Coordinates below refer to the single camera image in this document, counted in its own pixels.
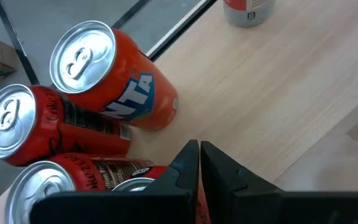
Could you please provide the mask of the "orange Fanta can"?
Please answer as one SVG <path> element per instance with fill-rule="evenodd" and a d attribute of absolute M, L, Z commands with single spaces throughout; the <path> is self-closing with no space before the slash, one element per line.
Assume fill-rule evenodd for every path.
<path fill-rule="evenodd" d="M 62 35 L 50 77 L 74 104 L 144 130 L 166 127 L 178 110 L 168 78 L 127 34 L 101 21 L 81 22 Z"/>

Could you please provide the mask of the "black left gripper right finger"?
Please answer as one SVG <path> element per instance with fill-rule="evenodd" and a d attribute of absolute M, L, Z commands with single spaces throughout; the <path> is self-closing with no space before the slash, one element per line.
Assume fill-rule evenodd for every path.
<path fill-rule="evenodd" d="M 358 224 L 358 192 L 284 191 L 208 141 L 201 176 L 212 224 Z"/>

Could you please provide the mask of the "red Coke Zero can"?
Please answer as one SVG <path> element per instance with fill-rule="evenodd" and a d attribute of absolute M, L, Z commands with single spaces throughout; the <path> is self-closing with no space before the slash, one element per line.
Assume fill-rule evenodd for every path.
<path fill-rule="evenodd" d="M 6 201 L 4 224 L 29 224 L 33 204 L 63 191 L 111 191 L 136 177 L 158 178 L 167 166 L 123 156 L 63 153 L 27 166 Z"/>
<path fill-rule="evenodd" d="M 0 160 L 12 166 L 66 152 L 126 155 L 131 138 L 126 124 L 84 110 L 50 87 L 0 90 Z"/>

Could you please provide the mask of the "white Celsius can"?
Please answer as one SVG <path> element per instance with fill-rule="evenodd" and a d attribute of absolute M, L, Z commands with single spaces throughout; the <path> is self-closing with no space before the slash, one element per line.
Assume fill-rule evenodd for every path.
<path fill-rule="evenodd" d="M 271 15 L 275 0 L 223 0 L 224 15 L 232 25 L 253 27 Z"/>

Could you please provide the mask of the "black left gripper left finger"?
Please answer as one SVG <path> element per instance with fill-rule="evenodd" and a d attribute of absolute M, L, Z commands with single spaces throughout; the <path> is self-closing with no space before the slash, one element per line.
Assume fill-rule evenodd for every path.
<path fill-rule="evenodd" d="M 188 141 L 140 192 L 60 192 L 35 203 L 30 224 L 195 224 L 200 147 Z"/>

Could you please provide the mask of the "red Coca-Cola Star Wars can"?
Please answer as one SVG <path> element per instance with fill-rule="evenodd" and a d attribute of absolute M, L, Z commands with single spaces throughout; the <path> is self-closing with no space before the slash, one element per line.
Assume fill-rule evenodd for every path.
<path fill-rule="evenodd" d="M 154 180 L 155 179 L 148 178 L 148 177 L 136 177 L 133 179 L 126 180 L 123 183 L 119 184 L 113 189 L 113 191 L 120 191 L 120 192 L 143 191 Z M 199 183 L 198 183 L 198 199 L 196 203 L 196 224 L 211 224 L 208 205 L 206 202 L 206 196 L 201 179 L 199 179 Z"/>

